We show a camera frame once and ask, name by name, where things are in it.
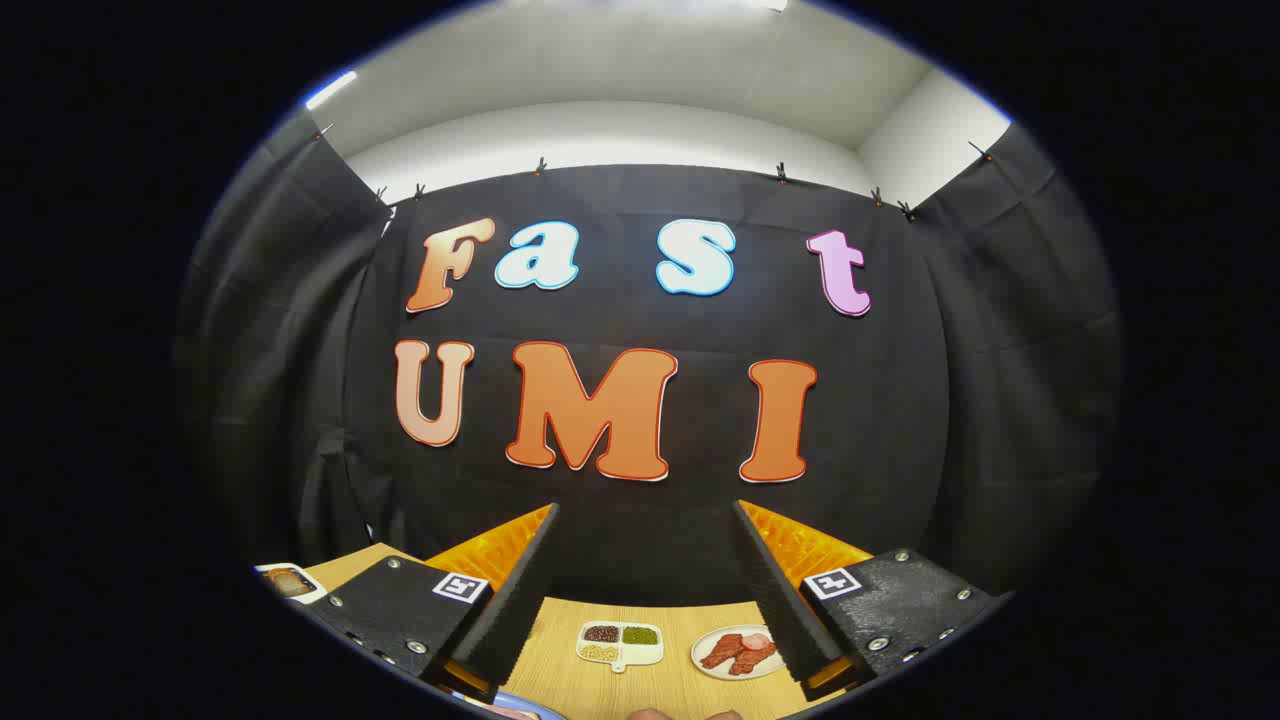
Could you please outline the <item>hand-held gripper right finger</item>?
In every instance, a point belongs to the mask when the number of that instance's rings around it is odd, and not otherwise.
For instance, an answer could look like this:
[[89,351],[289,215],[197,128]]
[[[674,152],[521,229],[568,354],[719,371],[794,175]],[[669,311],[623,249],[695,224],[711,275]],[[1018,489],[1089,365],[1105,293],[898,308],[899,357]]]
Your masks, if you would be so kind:
[[809,701],[922,664],[1002,609],[913,548],[872,555],[755,503],[733,503],[733,544],[751,597]]

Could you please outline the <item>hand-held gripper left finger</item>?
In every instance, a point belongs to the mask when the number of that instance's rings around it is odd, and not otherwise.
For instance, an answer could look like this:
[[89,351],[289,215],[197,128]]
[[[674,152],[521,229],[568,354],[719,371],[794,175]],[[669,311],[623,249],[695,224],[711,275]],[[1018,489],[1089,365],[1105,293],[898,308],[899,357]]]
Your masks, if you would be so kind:
[[548,503],[429,560],[383,550],[310,603],[308,619],[415,682],[492,701],[550,585],[559,514]]

